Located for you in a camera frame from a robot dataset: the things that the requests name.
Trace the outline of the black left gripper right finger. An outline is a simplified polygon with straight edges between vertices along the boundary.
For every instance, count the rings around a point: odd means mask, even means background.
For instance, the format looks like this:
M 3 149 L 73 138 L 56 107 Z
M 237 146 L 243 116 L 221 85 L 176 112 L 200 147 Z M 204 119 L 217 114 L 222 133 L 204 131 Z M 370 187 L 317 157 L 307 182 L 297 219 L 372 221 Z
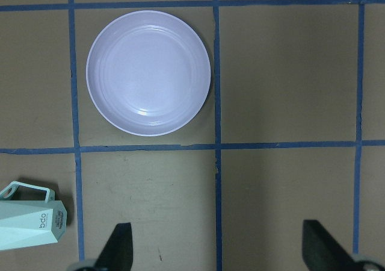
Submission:
M 308 270 L 358 270 L 355 261 L 317 220 L 303 220 L 302 258 Z

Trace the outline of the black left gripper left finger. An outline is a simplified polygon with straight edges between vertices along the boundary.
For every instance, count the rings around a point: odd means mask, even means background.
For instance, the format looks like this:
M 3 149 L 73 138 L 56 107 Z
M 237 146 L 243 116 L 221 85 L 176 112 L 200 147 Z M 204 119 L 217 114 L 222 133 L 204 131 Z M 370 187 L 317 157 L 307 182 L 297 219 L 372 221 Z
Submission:
M 130 271 L 133 265 L 133 239 L 130 223 L 115 226 L 95 262 L 96 270 Z

